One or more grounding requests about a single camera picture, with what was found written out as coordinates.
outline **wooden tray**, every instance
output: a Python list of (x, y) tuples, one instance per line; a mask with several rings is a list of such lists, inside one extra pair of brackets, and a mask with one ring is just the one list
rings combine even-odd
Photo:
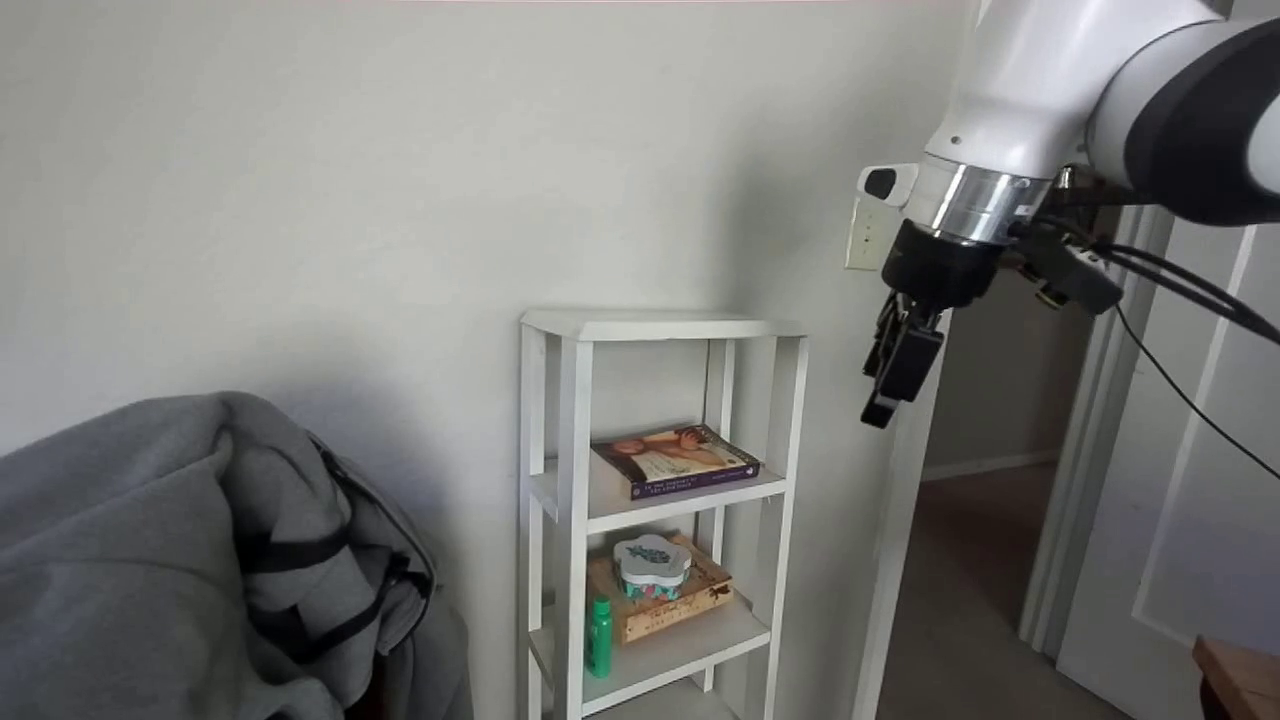
[(659, 596), (627, 600), (627, 593), (614, 575), (614, 563), (613, 563), (613, 547), (591, 555), (586, 596), (608, 596), (613, 627), (614, 627), (619, 643), (636, 643), (636, 641), (657, 637), (672, 624), (685, 624), (685, 621), (696, 621), (710, 607), (731, 602), (731, 575), (724, 568), (717, 568), (710, 555), (704, 547), (696, 547), (688, 536), (672, 536), (672, 541), (691, 552), (691, 568), (681, 587), (681, 600), (659, 600)]

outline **white metal frame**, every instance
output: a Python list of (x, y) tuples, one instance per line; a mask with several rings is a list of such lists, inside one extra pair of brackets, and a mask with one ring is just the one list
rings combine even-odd
[[(594, 343), (708, 343), (704, 425), (737, 435), (741, 343), (771, 343), (771, 405), (758, 479), (681, 492), (665, 498), (613, 494), (608, 463), (591, 455)], [(774, 716), (778, 624), (790, 542), (790, 489), (807, 341), (790, 323), (724, 321), (696, 310), (528, 310), (521, 323), (521, 712), (522, 720), (685, 720)], [(584, 575), (591, 536), (696, 516), (696, 541), (724, 559), (729, 507), (758, 507), (749, 559), (765, 587), (710, 614), (614, 649), (608, 681), (584, 677)], [(724, 665), (749, 659), (731, 693)]]

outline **white cylinder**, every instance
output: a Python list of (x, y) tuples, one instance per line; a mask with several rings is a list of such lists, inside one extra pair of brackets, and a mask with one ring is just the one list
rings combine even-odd
[(1204, 0), (988, 0), (933, 155), (1046, 179), (1117, 69), (1162, 33), (1218, 20)]

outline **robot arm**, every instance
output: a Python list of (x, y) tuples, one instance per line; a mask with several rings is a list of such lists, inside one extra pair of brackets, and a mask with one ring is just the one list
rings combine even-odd
[(1280, 20), (1224, 20), (1204, 0), (985, 0), (885, 259), (863, 425), (917, 401), (941, 310), (985, 296), (1002, 252), (1045, 265), (1091, 310), (1121, 299), (1045, 229), (1067, 163), (1200, 222), (1280, 221), (1275, 96)]

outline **gray blanket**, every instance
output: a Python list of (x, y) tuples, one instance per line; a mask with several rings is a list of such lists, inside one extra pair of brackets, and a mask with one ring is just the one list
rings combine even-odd
[(132, 405), (0, 461), (0, 716), (465, 720), (460, 665), (431, 555), (263, 401)]

